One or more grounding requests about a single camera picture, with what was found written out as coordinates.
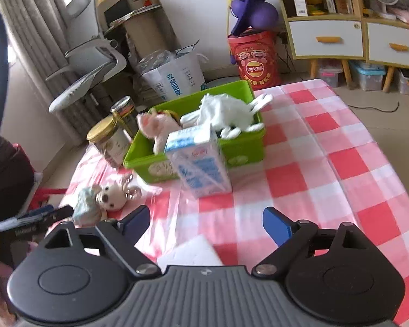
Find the wooden desk shelf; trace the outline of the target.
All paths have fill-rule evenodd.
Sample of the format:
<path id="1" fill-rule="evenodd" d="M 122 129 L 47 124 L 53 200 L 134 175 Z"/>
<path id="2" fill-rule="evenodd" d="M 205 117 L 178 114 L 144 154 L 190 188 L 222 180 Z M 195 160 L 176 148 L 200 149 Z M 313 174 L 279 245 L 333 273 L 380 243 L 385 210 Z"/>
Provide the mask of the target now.
<path id="1" fill-rule="evenodd" d="M 97 12 L 104 36 L 128 40 L 129 49 L 139 58 L 179 48 L 160 0 L 97 0 Z"/>

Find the blue white milk carton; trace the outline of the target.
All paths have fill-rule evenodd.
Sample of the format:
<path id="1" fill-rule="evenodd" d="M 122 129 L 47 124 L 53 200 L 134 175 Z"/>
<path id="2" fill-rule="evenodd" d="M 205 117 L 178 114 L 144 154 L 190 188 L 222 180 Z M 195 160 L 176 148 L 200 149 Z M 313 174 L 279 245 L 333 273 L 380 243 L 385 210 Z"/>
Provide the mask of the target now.
<path id="1" fill-rule="evenodd" d="M 170 133 L 165 156 L 194 198 L 232 191 L 225 158 L 216 132 L 210 125 L 193 126 Z"/>

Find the purple hopper ball toy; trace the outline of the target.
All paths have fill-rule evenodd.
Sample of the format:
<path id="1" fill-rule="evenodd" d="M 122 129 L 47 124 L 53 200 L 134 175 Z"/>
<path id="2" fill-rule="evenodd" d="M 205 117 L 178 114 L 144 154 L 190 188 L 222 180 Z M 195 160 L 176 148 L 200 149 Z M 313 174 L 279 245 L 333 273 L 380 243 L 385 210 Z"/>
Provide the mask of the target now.
<path id="1" fill-rule="evenodd" d="M 249 29 L 276 32 L 278 11 L 267 0 L 228 0 L 227 35 L 239 37 Z"/>

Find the yellow green tall can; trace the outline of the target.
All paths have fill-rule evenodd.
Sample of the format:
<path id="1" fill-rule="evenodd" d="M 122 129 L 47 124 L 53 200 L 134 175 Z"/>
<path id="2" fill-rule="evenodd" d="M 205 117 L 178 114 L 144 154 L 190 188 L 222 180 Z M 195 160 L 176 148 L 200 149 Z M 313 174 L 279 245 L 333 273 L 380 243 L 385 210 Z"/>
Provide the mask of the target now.
<path id="1" fill-rule="evenodd" d="M 111 113 L 116 121 L 127 132 L 130 138 L 134 138 L 139 131 L 137 125 L 137 111 L 130 95 L 124 96 L 111 106 Z"/>

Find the round white floor scale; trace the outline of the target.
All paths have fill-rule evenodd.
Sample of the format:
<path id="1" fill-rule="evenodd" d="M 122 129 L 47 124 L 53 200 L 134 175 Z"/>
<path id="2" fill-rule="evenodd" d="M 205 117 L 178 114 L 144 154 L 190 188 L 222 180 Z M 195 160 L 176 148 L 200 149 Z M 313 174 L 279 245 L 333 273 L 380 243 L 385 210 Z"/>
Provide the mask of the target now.
<path id="1" fill-rule="evenodd" d="M 239 77 L 236 76 L 230 76 L 230 77 L 224 77 L 224 78 L 217 78 L 215 80 L 211 80 L 209 82 L 206 83 L 206 87 L 208 89 L 211 89 L 213 87 L 217 87 L 217 86 L 222 86 L 228 83 L 233 83 L 240 80 Z"/>

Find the grey white office chair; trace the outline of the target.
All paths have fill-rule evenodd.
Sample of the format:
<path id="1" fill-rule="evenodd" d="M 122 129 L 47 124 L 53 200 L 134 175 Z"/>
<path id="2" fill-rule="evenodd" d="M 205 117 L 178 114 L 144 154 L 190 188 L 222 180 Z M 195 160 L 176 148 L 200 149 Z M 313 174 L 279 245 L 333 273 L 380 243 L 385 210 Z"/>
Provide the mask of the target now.
<path id="1" fill-rule="evenodd" d="M 65 53 L 68 65 L 53 72 L 46 80 L 68 72 L 80 78 L 52 101 L 51 113 L 62 111 L 84 98 L 95 86 L 110 80 L 127 65 L 125 57 L 116 49 L 117 42 L 103 35 L 97 0 L 71 0 L 65 11 L 70 17 L 66 30 L 69 49 Z"/>

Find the red lays chip bucket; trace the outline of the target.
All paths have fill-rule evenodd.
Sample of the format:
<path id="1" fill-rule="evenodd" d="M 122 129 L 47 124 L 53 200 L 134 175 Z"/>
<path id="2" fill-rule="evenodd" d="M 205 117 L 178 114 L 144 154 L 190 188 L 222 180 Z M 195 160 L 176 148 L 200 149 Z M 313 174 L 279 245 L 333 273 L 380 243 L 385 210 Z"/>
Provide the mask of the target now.
<path id="1" fill-rule="evenodd" d="M 227 37 L 231 61 L 254 91 L 281 84 L 275 40 L 274 32 L 251 28 L 240 36 Z"/>

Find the clear box pink label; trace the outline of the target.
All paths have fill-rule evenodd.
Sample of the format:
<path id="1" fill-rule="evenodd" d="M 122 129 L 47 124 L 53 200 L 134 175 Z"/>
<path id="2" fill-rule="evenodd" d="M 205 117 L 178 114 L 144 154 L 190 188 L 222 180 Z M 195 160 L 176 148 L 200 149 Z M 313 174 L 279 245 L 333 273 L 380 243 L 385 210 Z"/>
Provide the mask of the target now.
<path id="1" fill-rule="evenodd" d="M 321 59 L 318 64 L 318 78 L 331 87 L 338 87 L 341 74 L 344 72 L 342 63 L 337 59 Z"/>

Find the clear box blue lid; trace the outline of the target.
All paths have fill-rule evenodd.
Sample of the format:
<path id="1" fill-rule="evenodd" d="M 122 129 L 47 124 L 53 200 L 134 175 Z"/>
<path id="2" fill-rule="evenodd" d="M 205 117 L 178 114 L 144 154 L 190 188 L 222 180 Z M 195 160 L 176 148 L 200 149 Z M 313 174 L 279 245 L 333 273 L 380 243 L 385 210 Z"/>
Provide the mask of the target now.
<path id="1" fill-rule="evenodd" d="M 363 91 L 380 91 L 386 68 L 382 65 L 365 63 L 361 60 L 351 60 L 352 79 Z"/>

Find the grey curtain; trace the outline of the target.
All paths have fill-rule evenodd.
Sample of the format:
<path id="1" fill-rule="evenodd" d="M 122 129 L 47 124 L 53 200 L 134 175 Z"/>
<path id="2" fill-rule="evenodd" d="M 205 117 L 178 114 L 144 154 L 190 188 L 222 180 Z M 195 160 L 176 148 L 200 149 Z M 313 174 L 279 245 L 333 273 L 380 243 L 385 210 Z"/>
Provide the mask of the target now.
<path id="1" fill-rule="evenodd" d="M 70 18 L 63 0 L 0 0 L 0 12 L 17 54 L 46 106 L 77 77 L 66 72 L 47 77 L 68 65 L 65 29 Z"/>

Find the white plush toy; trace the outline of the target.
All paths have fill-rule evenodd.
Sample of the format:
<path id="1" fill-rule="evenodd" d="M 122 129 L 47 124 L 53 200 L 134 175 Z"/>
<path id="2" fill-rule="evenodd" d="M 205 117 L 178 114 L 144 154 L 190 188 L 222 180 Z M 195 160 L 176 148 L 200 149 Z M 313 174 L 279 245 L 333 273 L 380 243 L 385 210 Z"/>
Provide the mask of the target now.
<path id="1" fill-rule="evenodd" d="M 221 139 L 233 140 L 242 132 L 261 131 L 264 123 L 253 123 L 253 117 L 273 100 L 272 95 L 263 94 L 250 103 L 227 94 L 206 94 L 198 110 L 180 118 L 183 128 L 208 124 Z"/>

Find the pink checkered tablecloth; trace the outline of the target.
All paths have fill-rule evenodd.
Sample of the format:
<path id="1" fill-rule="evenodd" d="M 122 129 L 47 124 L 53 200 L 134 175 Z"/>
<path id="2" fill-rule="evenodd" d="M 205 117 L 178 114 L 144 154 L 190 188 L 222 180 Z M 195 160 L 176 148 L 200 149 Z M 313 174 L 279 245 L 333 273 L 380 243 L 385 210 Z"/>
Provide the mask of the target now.
<path id="1" fill-rule="evenodd" d="M 404 278 L 395 318 L 409 326 L 409 196 L 364 124 L 325 83 L 269 89 L 265 156 L 230 171 L 232 192 L 194 199 L 179 181 L 144 185 L 151 225 L 138 249 L 156 260 L 203 235 L 222 263 L 254 267 L 275 250 L 262 226 L 272 206 L 292 220 L 335 229 L 355 223 Z"/>

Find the white blue paper bag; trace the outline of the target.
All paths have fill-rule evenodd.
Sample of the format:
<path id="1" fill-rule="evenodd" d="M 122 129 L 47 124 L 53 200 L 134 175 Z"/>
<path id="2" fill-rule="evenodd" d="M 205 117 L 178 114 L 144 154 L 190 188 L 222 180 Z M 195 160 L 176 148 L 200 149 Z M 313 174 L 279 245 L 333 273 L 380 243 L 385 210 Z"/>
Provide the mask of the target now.
<path id="1" fill-rule="evenodd" d="M 209 59 L 197 52 L 197 41 L 173 52 L 157 50 L 137 64 L 144 82 L 164 101 L 191 95 L 207 88 L 201 65 Z"/>

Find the gold lid cookie jar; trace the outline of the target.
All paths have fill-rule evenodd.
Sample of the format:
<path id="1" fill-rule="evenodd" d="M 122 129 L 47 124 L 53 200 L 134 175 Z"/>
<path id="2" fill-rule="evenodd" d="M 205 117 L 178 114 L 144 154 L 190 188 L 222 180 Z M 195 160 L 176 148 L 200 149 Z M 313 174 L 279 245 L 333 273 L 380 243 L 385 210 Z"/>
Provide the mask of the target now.
<path id="1" fill-rule="evenodd" d="M 131 142 L 113 115 L 107 116 L 93 126 L 86 139 L 97 148 L 112 168 L 122 167 Z"/>

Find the white bear blue dress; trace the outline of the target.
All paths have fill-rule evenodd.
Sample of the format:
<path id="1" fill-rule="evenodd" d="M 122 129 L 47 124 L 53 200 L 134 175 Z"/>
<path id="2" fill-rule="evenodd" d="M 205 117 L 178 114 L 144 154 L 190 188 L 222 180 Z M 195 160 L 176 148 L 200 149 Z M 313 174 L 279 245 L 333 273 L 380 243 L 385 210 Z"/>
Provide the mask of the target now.
<path id="1" fill-rule="evenodd" d="M 94 184 L 83 188 L 77 197 L 73 223 L 80 227 L 92 227 L 108 218 L 108 213 L 123 209 L 127 202 L 142 196 L 140 187 L 132 185 L 133 174 L 126 174 L 121 181 L 110 184 Z"/>

